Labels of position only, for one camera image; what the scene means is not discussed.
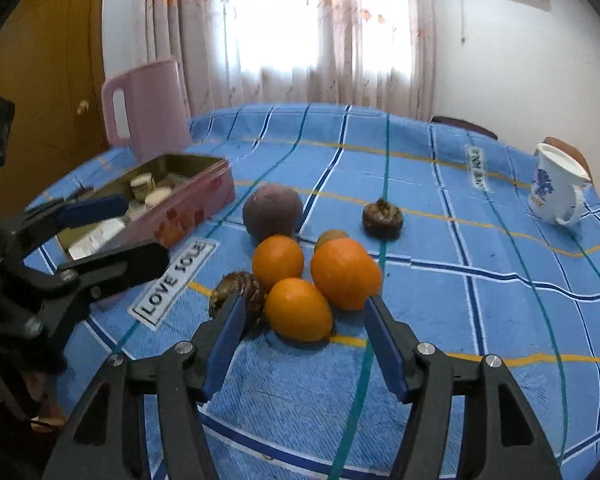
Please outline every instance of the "brown wooden chair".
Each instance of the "brown wooden chair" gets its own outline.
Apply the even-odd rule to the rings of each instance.
[[[498,136],[493,132],[490,132],[486,128],[482,126],[478,126],[477,124],[470,123],[469,121],[463,121],[462,119],[456,119],[453,117],[445,117],[442,115],[435,115],[431,119],[432,123],[439,124],[449,124],[450,126],[457,126],[458,128],[464,128],[465,130],[471,130],[472,132],[478,132],[479,134],[483,134],[487,137],[491,137],[491,139],[498,140]]]
[[[556,139],[555,137],[545,137],[542,141],[545,144],[550,144],[554,148],[558,148],[559,150],[563,150],[567,155],[573,157],[577,163],[579,163],[589,175],[591,183],[593,184],[593,177],[591,175],[591,170],[589,169],[589,165],[587,164],[587,159],[584,158],[584,155],[580,152],[580,150],[570,144],[564,142],[563,140]]]

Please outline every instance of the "plaid tablecloth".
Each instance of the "plaid tablecloth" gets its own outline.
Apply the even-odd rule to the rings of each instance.
[[[66,348],[58,397],[67,412],[112,351],[159,354],[207,319],[210,290],[250,269],[242,225],[246,197],[265,182],[293,186],[304,201],[299,240],[305,277],[314,242],[344,229],[384,270],[382,297],[420,340],[451,355],[503,357],[551,443],[565,480],[582,480],[600,457],[600,199],[585,190],[577,228],[542,223],[526,200],[536,160],[479,134],[332,105],[253,105],[191,121],[192,153],[231,161],[237,199],[192,236],[219,246],[173,303],[157,331],[127,313],[142,292],[93,309]],[[135,164],[115,149],[71,172],[36,203],[101,186]],[[395,242],[365,235],[365,204],[386,196],[402,208]],[[56,240],[28,263],[51,272]],[[409,407],[382,380],[362,314],[335,315],[328,344],[302,348],[265,332],[243,341],[224,387],[202,407],[223,479],[372,479],[388,475]],[[453,403],[443,477],[453,478],[462,433]],[[166,477],[156,400],[146,398],[152,474]]]

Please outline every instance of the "curtain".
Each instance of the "curtain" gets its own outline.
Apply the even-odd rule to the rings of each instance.
[[[430,119],[431,0],[134,0],[134,62],[173,56],[192,115],[327,102]]]

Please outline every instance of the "brown door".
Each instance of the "brown door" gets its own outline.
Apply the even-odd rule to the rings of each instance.
[[[16,115],[0,171],[0,216],[106,150],[102,0],[22,0],[0,30],[0,96]]]

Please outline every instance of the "white mug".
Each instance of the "white mug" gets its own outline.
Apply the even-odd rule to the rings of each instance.
[[[582,185],[587,171],[555,146],[541,142],[536,148],[538,168],[529,194],[531,212],[549,224],[576,225],[584,213]]]

